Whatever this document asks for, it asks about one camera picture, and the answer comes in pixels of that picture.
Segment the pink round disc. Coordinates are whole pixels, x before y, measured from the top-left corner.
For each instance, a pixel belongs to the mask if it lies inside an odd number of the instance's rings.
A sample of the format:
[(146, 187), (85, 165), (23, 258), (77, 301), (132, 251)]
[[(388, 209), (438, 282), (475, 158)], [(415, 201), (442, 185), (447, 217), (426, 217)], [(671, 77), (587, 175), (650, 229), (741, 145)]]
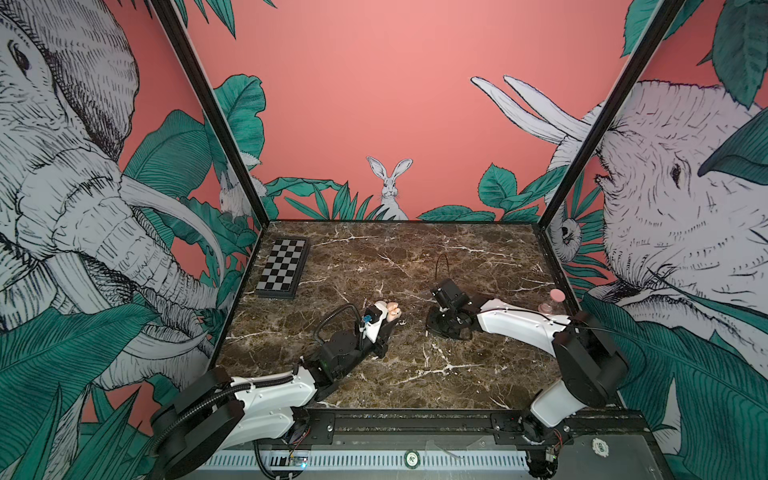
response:
[(386, 313), (387, 313), (387, 316), (386, 316), (387, 322), (393, 322), (395, 320), (398, 320), (402, 315), (402, 311), (397, 302), (388, 302), (386, 304)]

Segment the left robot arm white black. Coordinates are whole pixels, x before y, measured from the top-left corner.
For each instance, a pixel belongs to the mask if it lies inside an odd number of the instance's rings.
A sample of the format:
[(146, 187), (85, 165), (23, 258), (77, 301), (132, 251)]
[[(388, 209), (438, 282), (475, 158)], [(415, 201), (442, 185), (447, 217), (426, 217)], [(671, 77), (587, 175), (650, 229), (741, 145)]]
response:
[(377, 301), (365, 311), (343, 305), (328, 317), (346, 310), (355, 317), (353, 328), (329, 340), (317, 337), (317, 349), (291, 370), (241, 378), (215, 367), (165, 403), (151, 418), (149, 478), (177, 479), (218, 450), (245, 442), (301, 443), (311, 430), (307, 406), (335, 392), (367, 357), (384, 357), (402, 314), (397, 303)]

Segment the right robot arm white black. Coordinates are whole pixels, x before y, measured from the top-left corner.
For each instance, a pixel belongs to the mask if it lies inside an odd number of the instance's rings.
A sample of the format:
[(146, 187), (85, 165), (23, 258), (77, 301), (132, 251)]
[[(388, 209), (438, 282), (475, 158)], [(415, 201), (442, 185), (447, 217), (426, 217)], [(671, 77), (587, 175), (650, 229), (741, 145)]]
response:
[(500, 335), (556, 360), (560, 377), (518, 417), (522, 436), (531, 444), (558, 435), (558, 428), (573, 414), (608, 405), (629, 374), (629, 361), (613, 331), (587, 312), (554, 314), (488, 295), (471, 296), (450, 278), (432, 288), (431, 294), (436, 305), (427, 315), (429, 332), (454, 340), (470, 339), (474, 332)]

